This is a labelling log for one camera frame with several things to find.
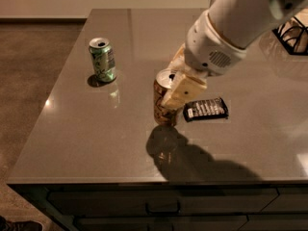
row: floor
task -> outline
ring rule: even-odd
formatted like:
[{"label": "floor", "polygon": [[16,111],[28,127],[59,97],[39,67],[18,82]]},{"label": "floor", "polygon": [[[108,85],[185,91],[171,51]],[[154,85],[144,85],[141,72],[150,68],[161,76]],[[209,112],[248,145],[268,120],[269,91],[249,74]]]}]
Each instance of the floor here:
[{"label": "floor", "polygon": [[6,185],[83,22],[0,23],[0,216],[62,230]]}]

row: gray cabinet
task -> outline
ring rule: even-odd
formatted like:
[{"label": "gray cabinet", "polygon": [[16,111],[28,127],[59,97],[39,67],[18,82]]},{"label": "gray cabinet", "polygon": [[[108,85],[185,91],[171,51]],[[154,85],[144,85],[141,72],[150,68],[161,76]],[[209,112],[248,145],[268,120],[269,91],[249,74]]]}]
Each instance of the gray cabinet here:
[{"label": "gray cabinet", "polygon": [[83,231],[205,231],[238,230],[246,216],[189,218],[77,218],[75,225]]},{"label": "gray cabinet", "polygon": [[249,221],[240,229],[245,231],[308,230],[308,215],[248,215]]},{"label": "gray cabinet", "polygon": [[278,192],[265,212],[308,212],[308,188],[278,188]]},{"label": "gray cabinet", "polygon": [[187,216],[260,212],[276,189],[52,192],[63,215],[83,217]]}]

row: can lid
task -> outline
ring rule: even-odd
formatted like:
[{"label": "can lid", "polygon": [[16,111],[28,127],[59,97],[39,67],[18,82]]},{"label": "can lid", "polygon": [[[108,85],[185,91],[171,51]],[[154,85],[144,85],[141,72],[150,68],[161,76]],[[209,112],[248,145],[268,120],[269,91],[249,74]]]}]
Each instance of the can lid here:
[{"label": "can lid", "polygon": [[175,73],[174,70],[164,69],[156,75],[156,81],[163,88],[170,89]]},{"label": "can lid", "polygon": [[109,41],[106,38],[93,38],[90,41],[90,47],[98,48],[98,49],[104,48],[108,44],[109,44]]}]

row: tall can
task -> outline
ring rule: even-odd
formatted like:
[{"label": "tall can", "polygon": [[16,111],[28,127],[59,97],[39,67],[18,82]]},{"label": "tall can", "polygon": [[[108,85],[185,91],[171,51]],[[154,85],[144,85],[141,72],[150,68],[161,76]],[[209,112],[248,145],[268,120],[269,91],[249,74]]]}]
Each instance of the tall can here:
[{"label": "tall can", "polygon": [[154,81],[154,119],[159,125],[175,126],[177,122],[178,111],[161,105],[167,90],[171,88],[174,74],[172,70],[162,70]]},{"label": "tall can", "polygon": [[113,47],[107,38],[94,38],[89,51],[95,77],[100,82],[112,82],[116,78],[116,62]]}]

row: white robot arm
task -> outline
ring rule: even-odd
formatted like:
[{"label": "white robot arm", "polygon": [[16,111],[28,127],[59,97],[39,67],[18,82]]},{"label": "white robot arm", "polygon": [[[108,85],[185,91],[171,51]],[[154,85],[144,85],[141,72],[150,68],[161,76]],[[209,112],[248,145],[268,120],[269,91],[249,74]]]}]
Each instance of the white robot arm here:
[{"label": "white robot arm", "polygon": [[[163,105],[178,109],[193,100],[206,89],[204,76],[224,74],[245,57],[252,41],[265,31],[283,24],[307,5],[308,0],[217,0],[189,30],[179,51],[183,54],[182,69],[185,68],[185,71],[176,74]],[[179,52],[174,62],[181,56]],[[188,76],[192,73],[193,78],[200,76],[203,86],[186,83],[186,90],[183,89],[183,72]]]}]

